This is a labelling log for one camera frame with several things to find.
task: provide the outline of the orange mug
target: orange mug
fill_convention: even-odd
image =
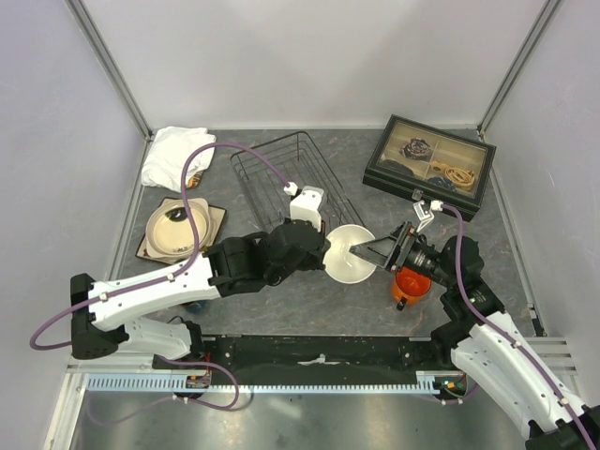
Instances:
[[[402,267],[396,273],[392,283],[392,296],[397,301],[397,310],[401,311],[406,306],[416,305],[431,289],[431,280],[419,275],[413,270]]]

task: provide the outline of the beige plate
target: beige plate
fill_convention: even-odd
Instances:
[[[152,258],[186,257],[193,251],[194,237],[187,218],[177,220],[176,210],[183,208],[181,200],[166,203],[157,209],[146,225],[147,252]],[[208,213],[205,199],[189,200],[191,214],[200,236],[200,247],[213,233],[214,220]]]

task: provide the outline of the gray countertop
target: gray countertop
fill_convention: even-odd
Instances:
[[[216,131],[218,141],[255,145],[287,134],[284,130]],[[393,231],[403,220],[415,221],[411,202],[362,184],[363,171],[382,131],[378,129],[311,130],[309,132],[336,173],[359,215],[375,236]],[[473,130],[456,134],[476,139]],[[204,197],[228,211],[220,238],[245,235],[258,227],[230,162],[230,151],[216,151],[210,168],[191,197]],[[132,277],[164,267],[140,260],[135,252],[143,238],[146,221],[165,197],[178,197],[165,188],[146,187],[131,233],[120,278]],[[457,232],[457,221],[438,215],[427,228],[430,243],[443,245]],[[483,206],[466,233],[479,242],[486,262],[483,277],[504,302],[524,336],[533,326],[517,266],[503,226],[493,186],[487,185]],[[434,286],[427,298],[402,312],[390,295],[393,277],[377,270],[367,281],[343,285],[321,272],[300,272],[276,288],[265,288],[209,302],[200,313],[172,307],[154,313],[153,319],[167,321],[181,315],[202,325],[206,334],[296,334],[296,335],[396,335],[428,336],[447,317],[439,301],[443,288]]]

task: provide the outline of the white clip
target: white clip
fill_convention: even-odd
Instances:
[[[283,188],[283,191],[292,197],[292,196],[296,195],[296,192],[298,192],[298,185],[296,185],[293,182],[289,182],[288,186]]]
[[[431,212],[431,208],[429,208],[423,200],[421,202],[413,203],[412,208],[419,218],[419,226],[417,227],[416,232],[420,233],[433,221],[433,213]]]

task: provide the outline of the black wire rack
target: black wire rack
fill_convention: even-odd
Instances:
[[[323,154],[305,131],[296,131],[252,147],[265,155],[289,181],[299,188],[312,186],[325,191],[321,216],[328,231],[353,223],[365,226]],[[261,229],[273,231],[290,215],[290,197],[277,176],[259,159],[239,152],[232,165]]]

